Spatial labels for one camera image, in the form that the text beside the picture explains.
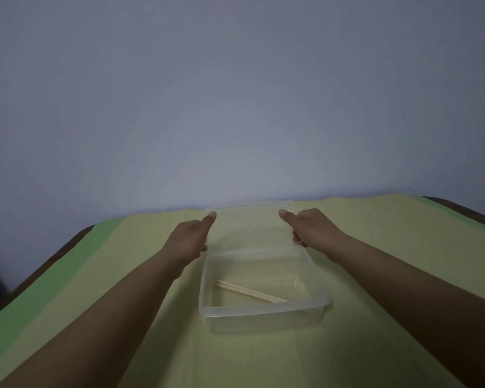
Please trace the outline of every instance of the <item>bamboo skewer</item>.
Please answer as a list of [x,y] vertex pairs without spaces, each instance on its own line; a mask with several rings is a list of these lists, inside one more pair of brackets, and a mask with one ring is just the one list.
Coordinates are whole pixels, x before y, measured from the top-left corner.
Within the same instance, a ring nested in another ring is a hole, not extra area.
[[217,286],[217,287],[220,287],[222,289],[231,290],[231,291],[234,291],[234,292],[240,293],[240,294],[246,294],[246,295],[249,295],[251,297],[258,298],[260,300],[264,300],[264,301],[268,301],[268,302],[273,302],[273,303],[288,302],[288,300],[284,300],[282,298],[278,298],[278,297],[275,297],[273,295],[260,293],[259,291],[246,289],[245,287],[233,285],[231,283],[225,282],[224,280],[216,280],[214,285]]

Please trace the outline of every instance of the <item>left hand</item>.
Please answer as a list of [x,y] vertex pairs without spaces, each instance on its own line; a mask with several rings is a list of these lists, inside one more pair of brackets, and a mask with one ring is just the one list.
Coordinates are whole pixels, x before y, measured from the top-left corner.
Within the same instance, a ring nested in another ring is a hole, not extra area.
[[162,248],[165,255],[170,256],[174,262],[183,269],[201,252],[207,250],[207,235],[216,220],[217,214],[212,211],[202,220],[189,220],[176,226]]

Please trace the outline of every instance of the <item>clear plastic container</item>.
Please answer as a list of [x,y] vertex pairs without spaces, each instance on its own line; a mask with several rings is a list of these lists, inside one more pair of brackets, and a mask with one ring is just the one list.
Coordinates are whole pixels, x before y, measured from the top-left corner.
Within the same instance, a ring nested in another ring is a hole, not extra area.
[[278,217],[292,202],[209,208],[199,308],[214,333],[269,332],[320,321],[330,297],[309,254]]

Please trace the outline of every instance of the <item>forearm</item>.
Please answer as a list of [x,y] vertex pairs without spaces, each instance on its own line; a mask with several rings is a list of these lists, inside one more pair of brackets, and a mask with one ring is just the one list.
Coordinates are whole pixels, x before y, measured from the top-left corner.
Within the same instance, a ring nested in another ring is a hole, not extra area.
[[330,253],[467,386],[485,385],[485,300],[353,238]]
[[177,277],[158,252],[135,268],[0,387],[115,387]]

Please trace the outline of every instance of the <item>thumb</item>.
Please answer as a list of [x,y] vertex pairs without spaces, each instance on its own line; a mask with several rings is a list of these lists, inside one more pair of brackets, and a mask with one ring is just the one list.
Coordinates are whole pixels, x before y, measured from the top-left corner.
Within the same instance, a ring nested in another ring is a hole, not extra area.
[[298,224],[298,218],[292,212],[286,211],[285,209],[279,209],[278,216],[294,228]]
[[217,218],[217,213],[215,211],[212,211],[202,219],[201,223],[203,225],[203,228],[205,228],[205,230],[207,231],[207,233],[212,227],[213,223],[216,221],[216,218]]

